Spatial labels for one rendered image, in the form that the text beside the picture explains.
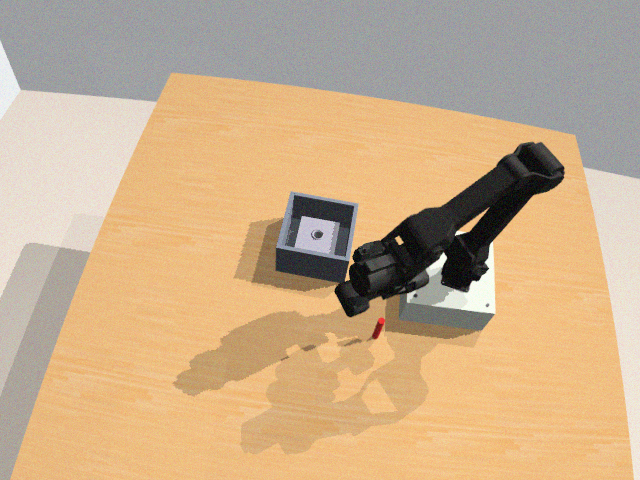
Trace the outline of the white square plate with hole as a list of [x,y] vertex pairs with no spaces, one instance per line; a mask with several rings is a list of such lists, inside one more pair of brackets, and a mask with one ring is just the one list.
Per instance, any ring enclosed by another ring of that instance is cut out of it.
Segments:
[[339,225],[338,222],[302,216],[295,248],[334,255]]

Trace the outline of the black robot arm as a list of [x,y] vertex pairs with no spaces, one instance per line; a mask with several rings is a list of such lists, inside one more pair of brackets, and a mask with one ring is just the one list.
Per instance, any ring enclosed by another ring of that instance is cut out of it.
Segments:
[[[367,297],[396,283],[409,283],[444,253],[441,284],[469,292],[471,283],[489,269],[490,244],[498,234],[533,195],[556,188],[564,175],[564,166],[543,142],[519,144],[513,154],[504,156],[445,205],[426,207],[405,218],[382,240],[355,249],[355,263],[349,268],[354,290]],[[455,236],[484,211],[469,232]],[[403,242],[400,245],[397,236]]]

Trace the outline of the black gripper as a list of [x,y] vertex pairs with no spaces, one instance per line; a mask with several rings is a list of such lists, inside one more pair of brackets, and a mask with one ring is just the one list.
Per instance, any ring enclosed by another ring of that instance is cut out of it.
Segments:
[[421,274],[417,275],[409,283],[396,283],[391,287],[388,287],[367,297],[361,297],[360,295],[358,295],[354,290],[350,280],[338,284],[334,292],[346,315],[349,317],[353,317],[368,310],[370,308],[369,301],[371,300],[379,297],[384,300],[393,295],[410,293],[419,288],[422,288],[427,283],[429,283],[429,275],[425,270]]

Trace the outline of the red peg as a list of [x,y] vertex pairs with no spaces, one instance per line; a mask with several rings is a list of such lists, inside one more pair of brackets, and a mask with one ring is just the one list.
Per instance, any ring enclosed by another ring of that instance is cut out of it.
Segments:
[[374,329],[374,332],[373,332],[373,334],[372,334],[372,338],[373,338],[374,340],[375,340],[375,339],[378,339],[378,337],[379,337],[379,335],[380,335],[380,332],[381,332],[381,330],[382,330],[382,327],[383,327],[383,325],[384,325],[384,322],[385,322],[384,318],[379,318],[379,319],[378,319],[377,324],[376,324],[375,329]]

